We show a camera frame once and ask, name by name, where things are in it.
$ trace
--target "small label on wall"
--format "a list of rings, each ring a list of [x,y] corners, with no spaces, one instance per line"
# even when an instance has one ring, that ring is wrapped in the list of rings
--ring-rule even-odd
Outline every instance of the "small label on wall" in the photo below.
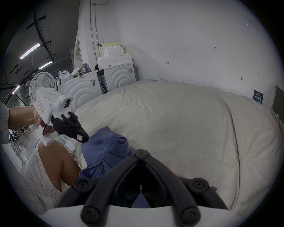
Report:
[[[262,103],[263,94],[261,94],[260,92],[254,90],[253,99],[254,99],[255,101],[257,101],[257,102]]]

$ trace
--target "white bed sheet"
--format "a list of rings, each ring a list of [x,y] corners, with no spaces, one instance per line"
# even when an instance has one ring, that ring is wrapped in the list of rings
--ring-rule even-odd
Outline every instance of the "white bed sheet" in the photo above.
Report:
[[[283,160],[283,124],[245,96],[181,82],[138,81],[76,111],[89,136],[108,126],[176,175],[206,179],[227,207],[248,215]],[[86,162],[75,143],[82,168]]]

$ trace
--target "dryer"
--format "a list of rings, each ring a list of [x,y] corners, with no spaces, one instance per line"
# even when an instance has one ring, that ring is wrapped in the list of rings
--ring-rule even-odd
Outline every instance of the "dryer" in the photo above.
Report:
[[[103,80],[108,91],[136,82],[133,62],[104,68]]]
[[[82,77],[76,77],[58,86],[60,94],[73,96],[71,110],[73,113],[94,98],[102,95],[100,81],[97,76],[97,70],[83,74]]]

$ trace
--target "ceiling light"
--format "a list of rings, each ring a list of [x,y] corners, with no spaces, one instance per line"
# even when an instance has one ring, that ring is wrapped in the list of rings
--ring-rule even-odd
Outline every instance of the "ceiling light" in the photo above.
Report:
[[[27,56],[29,53],[31,53],[33,50],[35,50],[36,48],[38,48],[40,46],[39,43],[37,43],[36,45],[34,45],[31,49],[29,49],[26,53],[24,53],[20,59],[22,60],[25,56]]]
[[[18,85],[18,86],[15,88],[15,90],[12,92],[12,94],[14,94],[14,93],[16,92],[16,90],[19,89],[20,86],[21,86],[21,85]]]
[[[44,68],[45,66],[47,66],[47,65],[49,65],[49,64],[51,64],[51,63],[52,63],[52,61],[50,61],[50,62],[44,64],[43,66],[39,67],[38,69],[42,69],[42,68]]]

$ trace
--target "white box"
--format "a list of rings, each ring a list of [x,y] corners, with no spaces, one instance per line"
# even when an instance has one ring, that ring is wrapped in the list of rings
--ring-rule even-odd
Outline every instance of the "white box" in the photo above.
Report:
[[[110,65],[116,66],[116,65],[121,65],[125,63],[131,63],[131,62],[132,62],[132,57],[129,54],[124,54],[121,56],[109,57],[109,58],[106,58],[104,56],[98,59],[98,67],[99,67],[99,70],[101,70],[103,68],[109,67]]]
[[[104,56],[109,58],[109,57],[117,57],[124,55],[124,50],[123,47],[121,46],[115,46],[115,47],[106,47],[104,50]]]

